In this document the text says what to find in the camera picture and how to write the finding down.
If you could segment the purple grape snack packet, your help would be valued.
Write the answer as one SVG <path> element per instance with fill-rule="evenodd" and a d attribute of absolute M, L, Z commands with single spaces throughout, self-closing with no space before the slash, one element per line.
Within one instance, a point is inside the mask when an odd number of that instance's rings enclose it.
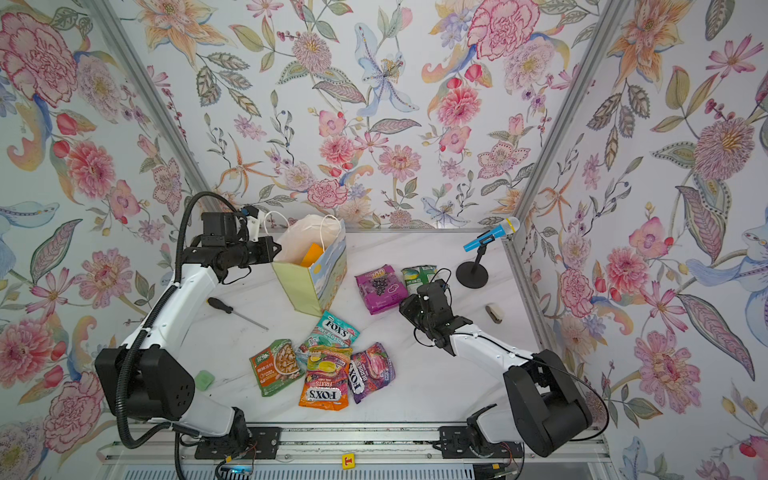
<path fill-rule="evenodd" d="M 371 315 L 398 307 L 409 295 L 391 265 L 355 277 L 363 303 Z"/>

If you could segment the landscape print paper bag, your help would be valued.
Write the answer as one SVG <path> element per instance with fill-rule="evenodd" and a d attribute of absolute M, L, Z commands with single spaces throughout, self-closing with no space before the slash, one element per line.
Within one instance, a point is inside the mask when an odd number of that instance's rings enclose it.
<path fill-rule="evenodd" d="M 332 302 L 347 273 L 346 225 L 333 215 L 310 214 L 289 225 L 277 238 L 282 251 L 273 271 L 293 308 L 320 317 Z M 310 268 L 299 265 L 312 243 L 325 248 Z"/>

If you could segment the yellow mango snack packet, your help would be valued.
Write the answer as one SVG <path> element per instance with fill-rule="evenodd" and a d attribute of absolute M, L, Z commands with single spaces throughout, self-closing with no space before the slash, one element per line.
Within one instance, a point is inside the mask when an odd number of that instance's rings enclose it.
<path fill-rule="evenodd" d="M 322 258 L 324 253 L 325 248 L 322 245 L 312 243 L 301 259 L 299 265 L 303 268 L 310 268 Z"/>

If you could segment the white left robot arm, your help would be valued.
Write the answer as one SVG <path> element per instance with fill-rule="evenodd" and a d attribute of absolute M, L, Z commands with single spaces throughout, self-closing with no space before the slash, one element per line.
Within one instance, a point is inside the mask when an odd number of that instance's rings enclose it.
<path fill-rule="evenodd" d="M 165 430 L 199 438 L 226 457 L 255 445 L 244 412 L 197 397 L 194 377 L 176 357 L 197 311 L 230 270 L 249 272 L 280 252 L 260 235 L 261 220 L 256 206 L 236 207 L 213 192 L 185 207 L 172 280 L 137 329 L 95 360 L 124 447 L 138 449 Z"/>

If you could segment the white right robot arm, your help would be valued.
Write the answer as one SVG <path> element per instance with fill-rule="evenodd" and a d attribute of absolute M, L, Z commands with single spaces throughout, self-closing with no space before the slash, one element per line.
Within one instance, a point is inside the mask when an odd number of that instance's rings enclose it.
<path fill-rule="evenodd" d="M 400 302 L 399 312 L 435 347 L 502 381 L 510 413 L 500 418 L 494 433 L 476 419 L 474 429 L 483 439 L 521 442 L 547 457 L 592 427 L 587 401 L 556 353 L 533 353 L 496 339 L 454 314 L 447 290 L 441 279 L 422 285 Z"/>

